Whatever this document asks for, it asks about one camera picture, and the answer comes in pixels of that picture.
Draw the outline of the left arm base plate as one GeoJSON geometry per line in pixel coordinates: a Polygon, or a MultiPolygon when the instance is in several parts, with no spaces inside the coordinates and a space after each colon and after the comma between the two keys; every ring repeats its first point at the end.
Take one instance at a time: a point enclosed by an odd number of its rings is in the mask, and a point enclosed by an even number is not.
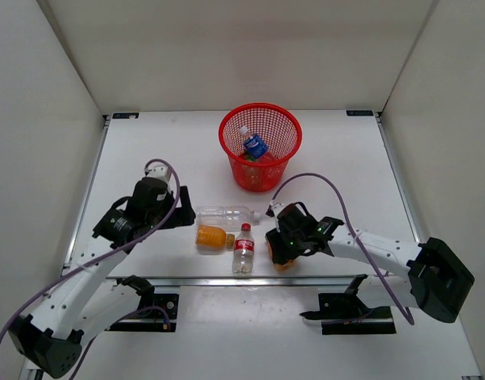
{"type": "Polygon", "coordinates": [[[177,326],[180,290],[154,287],[140,295],[136,310],[107,328],[109,332],[174,333],[177,326]]]}

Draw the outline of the red cap cola bottle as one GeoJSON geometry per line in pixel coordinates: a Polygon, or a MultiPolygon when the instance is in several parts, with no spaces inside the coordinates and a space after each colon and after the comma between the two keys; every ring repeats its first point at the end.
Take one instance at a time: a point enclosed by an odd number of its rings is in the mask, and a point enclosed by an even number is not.
{"type": "Polygon", "coordinates": [[[253,269],[255,241],[249,223],[241,225],[241,232],[234,240],[232,273],[250,275],[253,269]]]}

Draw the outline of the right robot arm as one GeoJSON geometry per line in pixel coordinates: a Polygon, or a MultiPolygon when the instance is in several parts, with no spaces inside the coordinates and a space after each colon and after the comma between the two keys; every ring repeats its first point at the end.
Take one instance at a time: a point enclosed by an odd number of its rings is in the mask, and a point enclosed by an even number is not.
{"type": "Polygon", "coordinates": [[[272,200],[266,211],[272,222],[262,241],[252,226],[259,213],[246,207],[180,207],[174,226],[198,225],[195,243],[209,254],[230,250],[233,276],[296,276],[294,265],[324,254],[370,266],[347,290],[328,302],[324,312],[305,312],[308,319],[360,318],[379,306],[417,308],[433,319],[453,323],[472,285],[473,274],[437,238],[425,243],[392,240],[354,228],[348,217],[315,218],[302,202],[272,200]]]}

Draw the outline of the clear unlabelled plastic bottle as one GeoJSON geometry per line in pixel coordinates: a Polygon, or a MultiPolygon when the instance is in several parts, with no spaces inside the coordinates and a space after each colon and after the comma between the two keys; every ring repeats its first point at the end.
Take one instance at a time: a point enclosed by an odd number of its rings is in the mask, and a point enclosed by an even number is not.
{"type": "Polygon", "coordinates": [[[244,223],[259,224],[261,214],[246,206],[204,206],[196,209],[200,224],[239,228],[244,223]]]}

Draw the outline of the blue label clear bottle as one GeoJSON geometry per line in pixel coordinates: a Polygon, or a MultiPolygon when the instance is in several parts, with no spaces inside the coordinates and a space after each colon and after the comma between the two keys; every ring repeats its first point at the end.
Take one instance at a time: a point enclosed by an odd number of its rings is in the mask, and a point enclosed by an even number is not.
{"type": "Polygon", "coordinates": [[[251,133],[247,126],[240,127],[238,131],[243,139],[242,157],[246,161],[263,163],[268,153],[268,145],[258,134],[251,133]]]}

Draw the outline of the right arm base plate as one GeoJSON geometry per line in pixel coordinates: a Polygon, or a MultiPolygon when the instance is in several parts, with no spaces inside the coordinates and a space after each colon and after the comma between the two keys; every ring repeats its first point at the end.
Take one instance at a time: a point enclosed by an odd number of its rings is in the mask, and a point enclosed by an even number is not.
{"type": "Polygon", "coordinates": [[[343,293],[319,293],[318,310],[300,313],[306,322],[319,322],[324,336],[396,334],[389,306],[368,307],[359,297],[359,288],[368,275],[357,275],[343,293]]]}

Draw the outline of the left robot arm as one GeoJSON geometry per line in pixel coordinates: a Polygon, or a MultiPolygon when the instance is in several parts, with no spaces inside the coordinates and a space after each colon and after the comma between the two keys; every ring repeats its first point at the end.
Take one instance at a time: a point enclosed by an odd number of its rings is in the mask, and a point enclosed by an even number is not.
{"type": "Polygon", "coordinates": [[[63,377],[99,333],[136,312],[154,293],[149,281],[130,275],[93,302],[108,274],[152,233],[194,221],[187,186],[172,191],[167,177],[143,177],[132,194],[115,201],[93,228],[94,238],[109,242],[109,252],[81,255],[68,273],[36,294],[41,302],[34,310],[18,310],[10,318],[5,333],[43,372],[53,379],[63,377]]]}

